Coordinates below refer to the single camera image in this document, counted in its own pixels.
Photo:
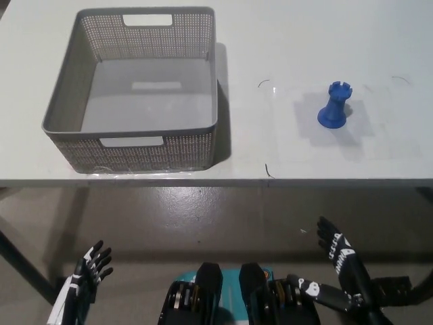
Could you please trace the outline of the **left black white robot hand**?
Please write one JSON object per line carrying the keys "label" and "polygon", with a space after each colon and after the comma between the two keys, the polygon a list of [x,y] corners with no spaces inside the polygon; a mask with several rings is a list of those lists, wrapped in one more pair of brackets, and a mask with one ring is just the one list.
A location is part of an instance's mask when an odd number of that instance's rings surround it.
{"label": "left black white robot hand", "polygon": [[86,322],[98,286],[113,272],[112,249],[100,240],[77,261],[66,278],[49,314],[48,324],[78,325]]}

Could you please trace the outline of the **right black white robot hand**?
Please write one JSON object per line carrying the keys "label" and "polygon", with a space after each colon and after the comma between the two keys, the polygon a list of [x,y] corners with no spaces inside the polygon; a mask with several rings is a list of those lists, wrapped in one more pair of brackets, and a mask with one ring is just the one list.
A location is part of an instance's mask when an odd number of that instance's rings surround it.
{"label": "right black white robot hand", "polygon": [[294,274],[287,276],[288,282],[304,297],[335,311],[363,316],[377,309],[371,278],[345,235],[323,216],[317,222],[317,235],[319,246],[337,273],[340,288]]}

